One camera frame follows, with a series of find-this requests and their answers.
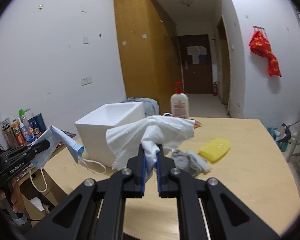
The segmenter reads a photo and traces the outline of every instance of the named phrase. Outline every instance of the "bottle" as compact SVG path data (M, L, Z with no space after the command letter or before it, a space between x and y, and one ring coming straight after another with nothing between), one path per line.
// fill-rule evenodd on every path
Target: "bottle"
M40 133L39 127L37 125L37 122L35 121L35 118L32 117L31 119L28 119L28 122L31 126L31 128L33 129L33 133L34 135L38 135Z
M22 132L23 137L25 138L25 140L27 142L31 142L31 136L28 134L28 131L27 131L25 125L23 123L20 123L19 127L20 127L20 131Z
M170 98L171 113L173 117L189 118L189 99L186 94L182 93L182 84L176 82L176 93Z
M19 116L20 116L20 119L21 119L21 122L24 124L28 134L30 137L34 136L33 135L33 129L30 127L30 124L29 124L29 121L28 121L28 118L26 117L25 115L25 111L23 111L23 109L20 109L19 110Z
M14 132L14 135L18 141L18 144L24 145L25 144L25 139L22 136L22 133L20 132L20 128L19 128L19 122L17 121L17 119L13 120L13 125L12 125L12 130Z
M19 146L19 144L14 136L14 133L12 131L12 128L10 127L8 118L2 122L2 132L7 140L8 146L10 148L17 148Z

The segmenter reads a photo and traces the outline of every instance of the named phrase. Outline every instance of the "person's hand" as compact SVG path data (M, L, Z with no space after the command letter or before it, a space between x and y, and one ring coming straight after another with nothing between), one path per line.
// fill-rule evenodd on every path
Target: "person's hand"
M12 210L17 213L22 213L25 210L25 202L23 201L22 193L20 192L20 187L17 182L17 178L12 179L12 193L11 193L11 202L13 204ZM5 199L6 195L5 193L0 189L0 201Z

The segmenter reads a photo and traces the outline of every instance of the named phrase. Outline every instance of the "face mask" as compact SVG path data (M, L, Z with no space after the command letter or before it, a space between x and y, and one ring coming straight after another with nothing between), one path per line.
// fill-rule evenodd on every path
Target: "face mask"
M82 153L84 152L84 147L77 143L75 140L73 140L72 138L70 138L68 135L66 135L63 131L61 131L60 129L58 129L57 127L54 127L53 125L50 126L37 140L35 140L33 143L31 143L30 145L35 145L43 140L48 140L50 142L50 147L40 153L38 153L31 161L31 163L38 169L41 170L41 174L43 177L43 181L45 184L45 189L44 190L39 190L33 183L32 181L32 177L31 177L31 170L29 171L30 174L30 180L32 182L32 185L34 186L34 188L43 193L48 189L46 180L44 178L43 172L42 172L42 168L45 166L45 164L48 162L48 160L50 159L52 153L54 152L54 150L56 149L58 143L60 141L63 141L63 143L66 145L66 147L68 148L70 154L72 155L73 159L75 160L75 162L78 164L78 161L81 161L84 163L84 165L86 166L86 168L89 171L92 171L94 174L104 174L106 173L106 167L104 165L102 165L99 162L96 161L92 161L92 160L87 160L84 159L82 157ZM94 162L96 164L101 165L104 168L104 172L96 172L93 171L91 169L88 168L88 165L85 162Z

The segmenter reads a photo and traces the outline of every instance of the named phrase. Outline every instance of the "mask ear loop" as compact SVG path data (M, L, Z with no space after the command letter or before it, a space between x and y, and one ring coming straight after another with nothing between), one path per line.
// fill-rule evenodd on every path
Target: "mask ear loop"
M45 191L48 189L48 185L47 185L46 179L45 179L45 177L44 177L44 175L43 175L42 167L40 168L40 171L41 171L41 174L42 174L42 177L43 177L44 184L46 185L46 188L45 188L44 190L38 190L38 188L37 188L37 187L35 186L35 184L33 183L32 176L31 176L31 170L29 170L29 175L30 175L30 180L31 180L32 185L33 185L34 188L35 188L37 191L39 191L40 193L45 192Z
M107 172L107 168L102 163L100 163L100 162L93 161L93 160L87 160L87 159L82 158L81 156L79 156L78 160L80 160L81 162L83 162L83 164L86 166L87 170L88 171L92 171L94 174L105 174ZM85 163L85 162L99 164L104 169L104 171L103 172L94 171L94 170L90 169L88 167L87 163Z

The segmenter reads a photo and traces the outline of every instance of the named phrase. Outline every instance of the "white wall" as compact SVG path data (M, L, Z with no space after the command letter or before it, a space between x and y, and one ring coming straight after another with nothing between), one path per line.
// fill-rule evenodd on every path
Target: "white wall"
M300 117L300 29L290 1L232 2L239 19L244 46L244 54L237 51L236 46L231 53L240 54L245 60L244 116L260 119L266 126L296 122ZM282 77L269 77L267 59L250 52L248 44L252 38L253 25L266 29Z
M230 105L229 113L234 118L243 118L244 96L245 96L245 61L244 61L244 44L242 43L242 34L236 14L236 8L232 0L217 0L215 10L213 32L218 37L217 25L223 16L230 57ZM218 38L216 38L216 47L218 55L218 71L222 82L221 56L218 46Z
M211 61L212 61L212 79L213 82L218 80L218 70L217 70L217 55L216 55L216 48L215 48L215 41L214 34L212 31L211 23L206 22L177 22L177 35L184 36L184 35L200 35L200 34L207 34L209 36L209 44L210 44L210 51L211 51Z
M93 83L81 86L88 76ZM3 119L31 108L76 132L75 121L124 99L113 0L13 0L0 18Z

